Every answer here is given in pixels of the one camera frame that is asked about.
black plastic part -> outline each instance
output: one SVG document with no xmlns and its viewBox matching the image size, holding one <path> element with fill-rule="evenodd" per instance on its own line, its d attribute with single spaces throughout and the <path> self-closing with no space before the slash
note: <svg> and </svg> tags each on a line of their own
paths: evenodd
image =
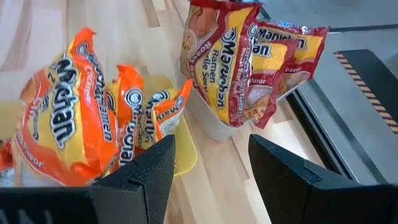
<svg viewBox="0 0 398 224">
<path fill-rule="evenodd" d="M 253 134 L 249 157 L 273 224 L 398 221 L 395 185 L 363 186 Z"/>
<path fill-rule="evenodd" d="M 0 189 L 0 223 L 163 223 L 174 160 L 170 135 L 90 187 Z"/>
</svg>

gray metal surface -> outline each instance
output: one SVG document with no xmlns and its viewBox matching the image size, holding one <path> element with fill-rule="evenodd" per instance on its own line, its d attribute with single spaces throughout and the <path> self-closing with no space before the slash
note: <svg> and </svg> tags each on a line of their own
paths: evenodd
<svg viewBox="0 0 398 224">
<path fill-rule="evenodd" d="M 342 132 L 341 125 L 333 119 L 333 115 L 327 109 L 328 102 L 360 142 L 360 146 L 369 155 L 384 178 L 392 183 L 398 183 L 396 172 L 398 138 L 356 86 L 335 58 L 333 52 L 369 49 L 398 77 L 397 38 L 398 29 L 329 35 L 326 40 L 325 51 L 315 72 L 315 83 L 309 83 L 299 88 L 300 94 L 311 106 L 340 155 L 350 165 L 349 169 L 355 174 L 357 180 L 363 184 L 374 184 L 375 180 L 370 178 L 369 170 L 357 153 L 348 150 L 353 147 L 352 141 L 347 139 Z M 322 94 L 317 93 L 315 89 L 321 89 L 327 99 L 320 98 Z"/>
<path fill-rule="evenodd" d="M 306 26 L 398 24 L 396 0 L 260 0 L 271 18 Z"/>
</svg>

red ramen package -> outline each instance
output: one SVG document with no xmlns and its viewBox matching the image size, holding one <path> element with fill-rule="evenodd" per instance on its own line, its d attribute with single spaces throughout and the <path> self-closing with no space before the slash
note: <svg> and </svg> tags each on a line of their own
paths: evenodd
<svg viewBox="0 0 398 224">
<path fill-rule="evenodd" d="M 158 91 L 149 98 L 138 128 L 137 151 L 142 152 L 171 134 L 180 122 L 192 89 L 192 80 L 181 90 L 174 88 Z"/>
<path fill-rule="evenodd" d="M 285 71 L 278 99 L 283 98 L 300 84 L 312 79 L 319 58 L 325 46 L 327 27 L 311 28 L 289 22 L 262 18 L 259 21 L 257 37 L 259 42 L 294 39 L 298 41 L 295 62 Z"/>
<path fill-rule="evenodd" d="M 53 84 L 29 100 L 12 138 L 16 187 L 90 184 L 117 153 L 116 117 L 106 106 L 93 35 L 79 31 L 47 79 L 39 79 L 39 86 Z"/>
<path fill-rule="evenodd" d="M 257 127 L 264 128 L 276 111 L 278 89 L 285 69 L 294 62 L 296 40 L 255 42 L 253 69 L 244 115 Z"/>
<path fill-rule="evenodd" d="M 133 160 L 138 121 L 141 116 L 144 81 L 130 65 L 118 65 L 119 78 L 107 86 L 108 108 L 118 117 L 119 152 L 108 175 Z"/>
<path fill-rule="evenodd" d="M 192 0 L 180 71 L 222 122 L 243 124 L 244 99 L 261 4 Z"/>
</svg>

yellow tray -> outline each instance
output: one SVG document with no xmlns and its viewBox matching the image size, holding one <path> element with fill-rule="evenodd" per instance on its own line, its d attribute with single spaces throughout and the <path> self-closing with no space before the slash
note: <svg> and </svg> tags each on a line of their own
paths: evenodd
<svg viewBox="0 0 398 224">
<path fill-rule="evenodd" d="M 151 75 L 144 77 L 144 91 L 146 96 L 152 96 L 159 90 L 173 88 L 172 82 L 163 75 Z M 0 139 L 9 139 L 17 124 L 19 101 L 0 101 Z M 198 159 L 197 150 L 193 143 L 185 118 L 181 116 L 180 124 L 175 129 L 175 165 L 174 176 L 179 176 L 190 171 Z"/>
</svg>

maruchan ramen package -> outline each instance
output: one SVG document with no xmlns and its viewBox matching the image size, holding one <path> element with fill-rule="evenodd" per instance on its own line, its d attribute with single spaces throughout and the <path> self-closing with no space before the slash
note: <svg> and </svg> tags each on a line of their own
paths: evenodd
<svg viewBox="0 0 398 224">
<path fill-rule="evenodd" d="M 278 89 L 298 45 L 296 40 L 255 41 L 244 115 L 259 128 L 264 128 L 276 111 Z"/>
<path fill-rule="evenodd" d="M 171 88 L 158 91 L 149 98 L 138 126 L 138 154 L 171 134 L 177 127 L 191 89 L 192 79 L 189 79 L 181 90 Z"/>
<path fill-rule="evenodd" d="M 222 122 L 243 124 L 244 99 L 261 4 L 192 0 L 180 71 Z"/>
<path fill-rule="evenodd" d="M 180 91 L 177 89 L 167 90 L 170 99 L 155 106 L 156 120 L 163 136 L 171 134 L 180 123 L 180 117 L 185 104 L 187 104 L 191 89 L 192 79 L 189 79 L 185 82 Z"/>
<path fill-rule="evenodd" d="M 144 81 L 134 67 L 118 65 L 119 78 L 107 85 L 106 99 L 108 108 L 118 118 L 118 147 L 114 163 L 108 175 L 133 160 L 137 136 L 138 121 L 142 113 L 144 100 Z"/>
<path fill-rule="evenodd" d="M 16 187 L 90 184 L 117 153 L 93 35 L 84 28 L 75 36 L 45 76 L 53 85 L 27 106 L 11 142 Z"/>
<path fill-rule="evenodd" d="M 259 20 L 259 41 L 295 39 L 299 42 L 295 62 L 285 71 L 278 99 L 283 98 L 300 84 L 312 79 L 325 46 L 327 27 L 311 28 L 289 22 L 262 18 Z"/>
</svg>

